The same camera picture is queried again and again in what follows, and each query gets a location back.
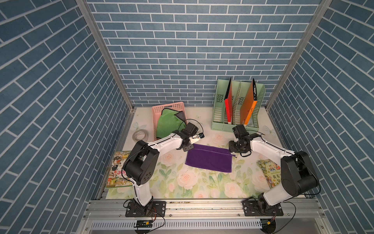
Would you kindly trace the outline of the aluminium corner post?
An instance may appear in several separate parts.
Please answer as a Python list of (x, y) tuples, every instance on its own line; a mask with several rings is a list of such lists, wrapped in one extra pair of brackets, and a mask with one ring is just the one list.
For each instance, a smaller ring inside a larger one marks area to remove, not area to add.
[(133, 106), (133, 104), (132, 104), (132, 102), (129, 98), (129, 95), (126, 91), (126, 88), (125, 88), (125, 86), (122, 82), (122, 79), (119, 75), (119, 72), (118, 72), (118, 70), (115, 66), (115, 63), (114, 63), (111, 55), (110, 55), (110, 52), (109, 52), (109, 50), (108, 50), (108, 48), (105, 44), (105, 41), (104, 41), (104, 39), (103, 39), (103, 37), (100, 33), (100, 30), (99, 30), (99, 28), (98, 28), (98, 26), (95, 22), (95, 19), (93, 17), (93, 14), (92, 14), (92, 12), (89, 8), (89, 5), (88, 5), (87, 1), (76, 0), (76, 2), (77, 2), (77, 5), (78, 5), (85, 21), (86, 21), (91, 33), (92, 33), (92, 36), (93, 36), (96, 44), (98, 45), (98, 47), (99, 47), (99, 49), (100, 49), (100, 51), (103, 55), (103, 58), (104, 58), (104, 60), (107, 64), (111, 74), (113, 75), (113, 78), (114, 78), (116, 84), (118, 85), (118, 87), (120, 89), (120, 92), (121, 92), (128, 108), (129, 108), (129, 110), (131, 112), (133, 112), (134, 106)]
[(308, 24), (302, 38), (300, 39), (297, 48), (295, 49), (294, 53), (292, 54), (288, 65), (285, 67), (284, 73), (280, 77), (278, 84), (275, 86), (274, 91), (272, 92), (268, 102), (265, 105), (265, 109), (269, 112), (270, 108), (274, 104), (277, 96), (282, 90), (282, 87), (285, 85), (286, 81), (288, 80), (292, 70), (294, 69), (297, 61), (299, 60), (300, 56), (302, 55), (304, 49), (306, 48), (308, 42), (310, 41), (313, 33), (315, 32), (317, 26), (319, 25), (322, 17), (326, 13), (327, 9), (329, 8), (332, 0), (322, 0), (318, 5), (316, 12), (314, 13), (313, 17), (311, 18), (310, 23)]

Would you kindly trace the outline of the black right controller box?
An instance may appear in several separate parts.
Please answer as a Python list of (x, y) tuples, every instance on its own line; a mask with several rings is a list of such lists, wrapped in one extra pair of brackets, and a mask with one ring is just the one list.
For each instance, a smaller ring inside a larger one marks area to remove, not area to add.
[(273, 219), (261, 219), (261, 231), (265, 234), (273, 234), (276, 231), (276, 221)]

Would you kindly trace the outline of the picture book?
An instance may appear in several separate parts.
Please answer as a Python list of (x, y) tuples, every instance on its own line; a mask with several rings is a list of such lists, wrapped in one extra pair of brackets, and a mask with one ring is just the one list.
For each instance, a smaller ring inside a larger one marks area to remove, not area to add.
[(259, 160), (257, 165), (262, 170), (270, 188), (281, 183), (281, 167), (279, 165), (271, 160)]
[(130, 151), (115, 151), (110, 165), (106, 188), (119, 188), (132, 186), (132, 182), (127, 178), (123, 165), (126, 162)]

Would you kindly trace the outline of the green grey microfibre cloth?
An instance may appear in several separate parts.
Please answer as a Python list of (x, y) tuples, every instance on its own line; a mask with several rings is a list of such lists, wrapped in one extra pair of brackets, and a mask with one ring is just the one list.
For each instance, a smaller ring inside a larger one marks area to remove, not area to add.
[(174, 131), (182, 130), (186, 126), (186, 117), (183, 111), (176, 111), (169, 108), (162, 110), (161, 116), (158, 119), (156, 128), (156, 137), (164, 138)]

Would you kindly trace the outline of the floral table mat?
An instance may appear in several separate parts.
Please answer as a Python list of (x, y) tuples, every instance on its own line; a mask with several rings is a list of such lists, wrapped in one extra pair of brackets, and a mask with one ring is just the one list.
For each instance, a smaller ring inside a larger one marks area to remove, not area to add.
[[(211, 129), (212, 107), (186, 107), (187, 119), (199, 121), (204, 128), (205, 137), (198, 144), (228, 149), (228, 143), (234, 140), (233, 132), (221, 132)], [(258, 113), (259, 132), (264, 139), (280, 146), (279, 138), (270, 118), (261, 108)], [(152, 109), (136, 108), (123, 151), (130, 151), (136, 142), (132, 135), (136, 130), (148, 131), (148, 141), (154, 141)], [(188, 152), (173, 150), (159, 156), (153, 177), (149, 181), (151, 193), (155, 199), (226, 199), (257, 197), (268, 191), (270, 186), (257, 165), (259, 160), (268, 160), (258, 153), (243, 158), (239, 154), (232, 159), (232, 172), (222, 173), (185, 165)], [(108, 189), (106, 199), (131, 199), (134, 196), (132, 186)]]

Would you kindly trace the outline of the black left controller box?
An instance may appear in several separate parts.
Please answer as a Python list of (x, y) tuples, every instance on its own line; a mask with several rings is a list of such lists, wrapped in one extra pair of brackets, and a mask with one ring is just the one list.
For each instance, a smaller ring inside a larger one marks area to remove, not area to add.
[(151, 220), (137, 220), (134, 227), (135, 227), (135, 229), (138, 229), (138, 228), (151, 229), (153, 227), (153, 221), (151, 221)]

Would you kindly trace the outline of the red folder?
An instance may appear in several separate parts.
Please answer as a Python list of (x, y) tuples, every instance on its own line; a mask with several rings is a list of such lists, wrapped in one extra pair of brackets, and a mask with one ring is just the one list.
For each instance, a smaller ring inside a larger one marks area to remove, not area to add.
[(225, 108), (226, 108), (226, 117), (228, 124), (232, 124), (232, 86), (231, 86), (232, 78), (230, 78), (228, 87), (225, 94)]

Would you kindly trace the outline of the black controller box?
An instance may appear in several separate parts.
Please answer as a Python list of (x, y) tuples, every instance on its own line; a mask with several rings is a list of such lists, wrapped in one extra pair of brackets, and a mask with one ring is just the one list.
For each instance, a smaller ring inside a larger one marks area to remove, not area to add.
[(151, 229), (153, 227), (153, 221), (151, 221), (151, 220), (137, 220), (134, 227), (135, 227), (135, 229), (138, 229), (138, 228)]
[(261, 219), (261, 231), (265, 234), (273, 234), (276, 231), (276, 221), (273, 219)]

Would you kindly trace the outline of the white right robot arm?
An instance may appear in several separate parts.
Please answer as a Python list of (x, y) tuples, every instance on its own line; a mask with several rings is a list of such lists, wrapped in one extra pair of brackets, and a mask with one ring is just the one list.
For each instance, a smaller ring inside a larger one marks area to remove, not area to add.
[(259, 153), (277, 164), (281, 169), (281, 182), (269, 191), (259, 195), (260, 208), (270, 208), (281, 202), (309, 195), (308, 191), (320, 187), (320, 182), (309, 155), (304, 151), (294, 152), (276, 146), (258, 133), (250, 134), (243, 125), (233, 127), (237, 141), (229, 142), (229, 150), (243, 158), (251, 153)]

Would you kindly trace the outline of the aluminium corner post right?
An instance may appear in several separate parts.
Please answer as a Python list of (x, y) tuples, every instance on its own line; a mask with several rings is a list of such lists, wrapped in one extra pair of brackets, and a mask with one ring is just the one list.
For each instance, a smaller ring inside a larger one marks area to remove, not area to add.
[(306, 48), (308, 42), (310, 41), (313, 33), (315, 32), (317, 26), (319, 25), (322, 17), (326, 13), (327, 9), (329, 8), (332, 0), (322, 0), (318, 5), (316, 12), (314, 13), (313, 17), (311, 18), (310, 23), (308, 24), (302, 38), (300, 39), (297, 48), (295, 49), (294, 53), (292, 54), (288, 65), (285, 67), (284, 73), (280, 77), (278, 84), (275, 86), (274, 91), (272, 92), (268, 102), (265, 105), (265, 109), (269, 112), (270, 108), (274, 104), (277, 96), (282, 90), (282, 87), (285, 85), (286, 81), (288, 80), (292, 70), (294, 69), (297, 61), (299, 60), (300, 56), (302, 55), (304, 49)]

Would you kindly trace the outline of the right picture book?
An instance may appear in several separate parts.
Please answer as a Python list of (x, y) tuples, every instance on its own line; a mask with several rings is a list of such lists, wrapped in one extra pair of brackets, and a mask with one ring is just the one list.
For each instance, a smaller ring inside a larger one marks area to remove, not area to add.
[(279, 165), (271, 160), (259, 160), (257, 165), (262, 170), (270, 188), (281, 183), (281, 167)]

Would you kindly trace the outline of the aluminium corner post left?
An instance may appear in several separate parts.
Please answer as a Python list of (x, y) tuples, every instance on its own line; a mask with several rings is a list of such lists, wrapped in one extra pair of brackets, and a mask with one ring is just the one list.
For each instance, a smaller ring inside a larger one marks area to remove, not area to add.
[(99, 49), (100, 49), (100, 51), (103, 55), (103, 58), (104, 58), (104, 60), (107, 64), (111, 74), (113, 75), (113, 78), (114, 78), (116, 84), (118, 85), (118, 87), (120, 89), (120, 92), (121, 92), (128, 108), (129, 108), (129, 110), (131, 112), (133, 112), (134, 106), (133, 106), (133, 104), (132, 104), (132, 102), (129, 98), (129, 95), (126, 91), (126, 88), (125, 88), (125, 86), (122, 82), (122, 79), (119, 75), (119, 72), (118, 72), (118, 70), (115, 66), (115, 63), (114, 63), (111, 55), (110, 55), (110, 52), (109, 52), (109, 50), (108, 50), (108, 48), (105, 44), (105, 41), (104, 41), (104, 39), (103, 39), (103, 37), (100, 33), (100, 30), (99, 30), (99, 28), (98, 28), (98, 26), (95, 22), (95, 19), (93, 17), (93, 14), (92, 14), (92, 12), (89, 8), (89, 5), (88, 5), (87, 1), (76, 0), (76, 2), (77, 2), (77, 5), (78, 5), (85, 21), (86, 21), (91, 33), (92, 33), (92, 36), (93, 36), (96, 44), (98, 45), (98, 47), (99, 47)]

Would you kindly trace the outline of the left picture book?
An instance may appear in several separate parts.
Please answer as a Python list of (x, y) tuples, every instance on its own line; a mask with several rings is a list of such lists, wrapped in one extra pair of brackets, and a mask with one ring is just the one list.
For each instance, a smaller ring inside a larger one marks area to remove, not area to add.
[(132, 186), (132, 182), (127, 178), (123, 165), (126, 162), (130, 151), (115, 151), (110, 165), (106, 188), (119, 188)]

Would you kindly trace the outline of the green plastic file organiser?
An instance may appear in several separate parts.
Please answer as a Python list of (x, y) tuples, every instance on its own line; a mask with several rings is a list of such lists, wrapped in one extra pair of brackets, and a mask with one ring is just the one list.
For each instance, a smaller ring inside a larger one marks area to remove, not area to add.
[[(211, 129), (216, 131), (231, 132), (232, 128), (240, 125), (240, 109), (246, 97), (251, 82), (231, 82), (232, 86), (232, 124), (228, 124), (225, 108), (225, 94), (229, 80), (218, 80), (216, 86), (215, 100), (213, 105), (213, 116)], [(257, 83), (257, 104), (253, 111), (248, 125), (244, 125), (246, 130), (256, 132), (259, 130), (258, 113), (263, 104), (266, 88), (264, 84)]]

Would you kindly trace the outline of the clear packing tape roll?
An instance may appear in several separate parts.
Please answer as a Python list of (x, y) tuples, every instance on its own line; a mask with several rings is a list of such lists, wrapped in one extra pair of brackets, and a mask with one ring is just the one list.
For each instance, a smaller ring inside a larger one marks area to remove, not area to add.
[(147, 142), (148, 138), (149, 138), (148, 131), (144, 130), (144, 129), (136, 130), (132, 135), (132, 140), (134, 142), (138, 142), (138, 141), (141, 141), (141, 140), (144, 141), (144, 142)]

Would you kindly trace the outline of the orange folder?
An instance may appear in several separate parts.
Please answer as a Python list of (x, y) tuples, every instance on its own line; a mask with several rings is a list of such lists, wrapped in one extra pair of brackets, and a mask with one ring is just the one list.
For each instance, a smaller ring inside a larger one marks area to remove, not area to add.
[(258, 100), (257, 87), (256, 87), (256, 82), (253, 79), (251, 81), (250, 87), (247, 91), (246, 97), (245, 97), (245, 99), (243, 101), (243, 104), (241, 106), (241, 109), (240, 109), (241, 124), (248, 125), (248, 123), (249, 123), (249, 121), (252, 117), (253, 111), (256, 107), (257, 100)]

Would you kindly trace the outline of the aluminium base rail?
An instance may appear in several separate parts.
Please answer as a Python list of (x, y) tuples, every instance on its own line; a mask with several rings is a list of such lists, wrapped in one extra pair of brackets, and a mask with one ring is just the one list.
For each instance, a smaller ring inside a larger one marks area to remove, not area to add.
[[(241, 199), (167, 199), (158, 214), (131, 217), (122, 200), (92, 200), (79, 234), (259, 234), (261, 219), (276, 221), (279, 234), (331, 234), (333, 228), (316, 199), (282, 203), (283, 215), (248, 216)], [(135, 229), (137, 220), (151, 220), (151, 229)]]

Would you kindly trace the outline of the purple square dishcloth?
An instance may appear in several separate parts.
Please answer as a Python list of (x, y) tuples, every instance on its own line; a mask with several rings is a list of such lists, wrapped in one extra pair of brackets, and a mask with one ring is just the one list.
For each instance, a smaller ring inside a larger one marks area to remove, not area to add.
[(188, 151), (185, 164), (190, 167), (222, 173), (232, 172), (234, 155), (228, 149), (194, 144)]

